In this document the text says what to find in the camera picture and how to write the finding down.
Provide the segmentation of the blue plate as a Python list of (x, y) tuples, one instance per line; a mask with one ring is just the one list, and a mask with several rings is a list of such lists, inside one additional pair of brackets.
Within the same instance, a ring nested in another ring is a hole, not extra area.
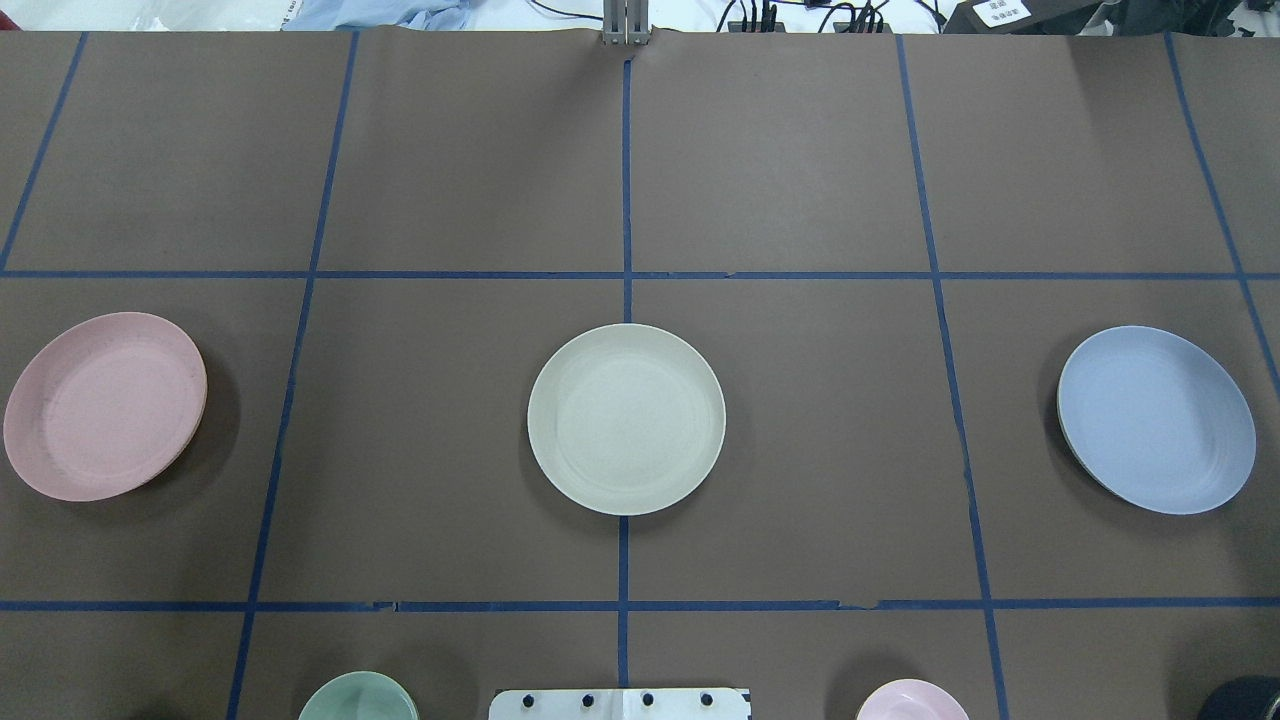
[(1116, 325), (1083, 340), (1056, 388), (1062, 436), (1084, 471), (1151, 512), (1190, 516), (1252, 477), (1257, 429), (1230, 373), (1189, 340)]

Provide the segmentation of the pink plate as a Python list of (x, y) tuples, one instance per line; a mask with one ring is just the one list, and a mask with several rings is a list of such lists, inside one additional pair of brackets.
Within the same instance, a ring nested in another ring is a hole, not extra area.
[(209, 374), (197, 343), (150, 313), (109, 313), (61, 332), (24, 366), (3, 447), (31, 489), (96, 502), (138, 489), (188, 447)]

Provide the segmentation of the cream white plate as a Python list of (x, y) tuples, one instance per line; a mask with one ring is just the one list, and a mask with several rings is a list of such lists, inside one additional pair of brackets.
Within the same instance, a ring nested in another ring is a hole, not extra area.
[(527, 398), (527, 441), (566, 498), (611, 516), (692, 495), (727, 433), (721, 380), (687, 341), (654, 325), (586, 331), (556, 350)]

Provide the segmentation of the white mounting plate with bolts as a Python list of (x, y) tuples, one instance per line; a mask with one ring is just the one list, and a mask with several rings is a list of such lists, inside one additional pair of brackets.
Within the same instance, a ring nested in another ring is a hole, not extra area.
[(750, 692), (728, 687), (512, 689), (489, 719), (751, 719)]

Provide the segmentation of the pink bowl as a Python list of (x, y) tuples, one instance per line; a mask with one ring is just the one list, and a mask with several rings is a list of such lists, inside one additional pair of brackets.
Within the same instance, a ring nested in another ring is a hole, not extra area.
[(876, 688), (855, 719), (969, 719), (969, 715), (946, 689), (908, 678)]

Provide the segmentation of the green bowl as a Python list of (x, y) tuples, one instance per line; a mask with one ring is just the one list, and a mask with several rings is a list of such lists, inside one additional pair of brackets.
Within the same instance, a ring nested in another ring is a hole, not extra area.
[(375, 671), (335, 676), (317, 688), (298, 719), (420, 719), (406, 688)]

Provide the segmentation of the black box with label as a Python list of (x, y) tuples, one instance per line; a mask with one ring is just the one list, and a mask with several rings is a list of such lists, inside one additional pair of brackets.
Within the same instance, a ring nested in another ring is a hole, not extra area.
[(965, 1), (942, 35), (1106, 35), (1106, 23), (1124, 1)]

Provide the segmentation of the light blue cloth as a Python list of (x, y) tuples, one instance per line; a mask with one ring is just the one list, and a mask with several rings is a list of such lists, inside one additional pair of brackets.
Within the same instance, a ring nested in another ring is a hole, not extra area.
[(283, 31), (355, 31), (383, 26), (417, 31), (462, 29), (471, 1), (300, 1)]

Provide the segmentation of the black round object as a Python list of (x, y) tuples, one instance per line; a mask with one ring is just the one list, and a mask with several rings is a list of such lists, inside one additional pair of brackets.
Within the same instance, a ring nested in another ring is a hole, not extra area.
[(1279, 719), (1279, 678), (1238, 676), (1215, 688), (1197, 719)]

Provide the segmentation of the grey metal post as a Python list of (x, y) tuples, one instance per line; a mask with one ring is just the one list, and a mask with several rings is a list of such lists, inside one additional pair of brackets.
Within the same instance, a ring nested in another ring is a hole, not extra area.
[(602, 3), (602, 41), (604, 45), (648, 45), (652, 40), (648, 0), (605, 0)]

